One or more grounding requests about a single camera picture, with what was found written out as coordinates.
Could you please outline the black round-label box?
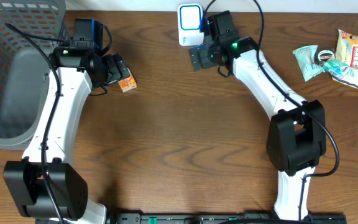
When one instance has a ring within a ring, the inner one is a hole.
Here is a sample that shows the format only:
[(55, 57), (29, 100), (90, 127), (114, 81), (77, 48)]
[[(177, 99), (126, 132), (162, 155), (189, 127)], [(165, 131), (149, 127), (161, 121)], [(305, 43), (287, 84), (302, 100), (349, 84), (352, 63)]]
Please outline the black round-label box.
[(319, 66), (323, 66), (331, 58), (335, 58), (334, 49), (318, 49), (314, 55), (315, 64)]

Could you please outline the teal snack packet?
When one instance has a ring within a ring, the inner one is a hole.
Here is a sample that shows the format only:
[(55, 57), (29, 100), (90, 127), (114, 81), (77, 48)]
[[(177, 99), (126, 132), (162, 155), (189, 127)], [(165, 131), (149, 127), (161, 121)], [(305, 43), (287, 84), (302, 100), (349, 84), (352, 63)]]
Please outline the teal snack packet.
[(317, 49), (317, 45), (307, 45), (292, 52), (306, 82), (323, 72), (323, 68), (314, 61)]

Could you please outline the small teal tissue pack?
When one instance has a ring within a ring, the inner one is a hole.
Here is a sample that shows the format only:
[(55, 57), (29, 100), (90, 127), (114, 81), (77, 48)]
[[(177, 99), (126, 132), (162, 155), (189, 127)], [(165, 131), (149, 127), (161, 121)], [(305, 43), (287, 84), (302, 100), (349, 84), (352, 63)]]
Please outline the small teal tissue pack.
[(345, 77), (354, 77), (353, 69), (336, 58), (327, 60), (323, 64), (323, 69), (338, 80), (342, 80)]

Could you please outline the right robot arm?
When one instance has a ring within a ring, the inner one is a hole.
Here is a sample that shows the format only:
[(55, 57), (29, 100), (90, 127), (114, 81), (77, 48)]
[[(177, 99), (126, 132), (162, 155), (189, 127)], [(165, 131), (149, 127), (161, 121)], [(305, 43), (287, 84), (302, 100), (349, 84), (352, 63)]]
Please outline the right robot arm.
[(278, 171), (274, 212), (281, 220), (306, 220), (309, 182), (326, 152), (322, 104), (294, 92), (250, 37), (210, 37), (190, 48), (190, 58), (195, 70), (226, 67), (262, 106), (270, 121), (266, 150)]

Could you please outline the small orange tissue pack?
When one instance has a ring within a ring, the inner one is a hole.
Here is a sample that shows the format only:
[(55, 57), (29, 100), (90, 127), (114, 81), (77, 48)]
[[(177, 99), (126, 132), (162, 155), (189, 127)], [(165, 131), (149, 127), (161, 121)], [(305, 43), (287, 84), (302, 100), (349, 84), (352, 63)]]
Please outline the small orange tissue pack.
[(137, 82), (136, 82), (131, 70), (128, 69), (128, 72), (129, 72), (129, 76), (127, 78), (118, 81), (118, 84), (119, 84), (123, 93), (137, 88)]

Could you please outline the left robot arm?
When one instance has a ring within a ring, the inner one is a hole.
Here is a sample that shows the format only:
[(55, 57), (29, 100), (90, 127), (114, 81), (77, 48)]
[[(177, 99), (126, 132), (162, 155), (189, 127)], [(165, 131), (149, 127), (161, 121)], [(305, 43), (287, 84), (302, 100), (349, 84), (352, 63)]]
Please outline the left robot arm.
[(95, 88), (130, 77), (121, 54), (91, 47), (57, 47), (49, 56), (48, 92), (38, 126), (20, 161), (7, 161), (3, 178), (23, 217), (39, 222), (106, 223), (108, 209), (88, 197), (73, 167), (74, 140), (87, 97)]

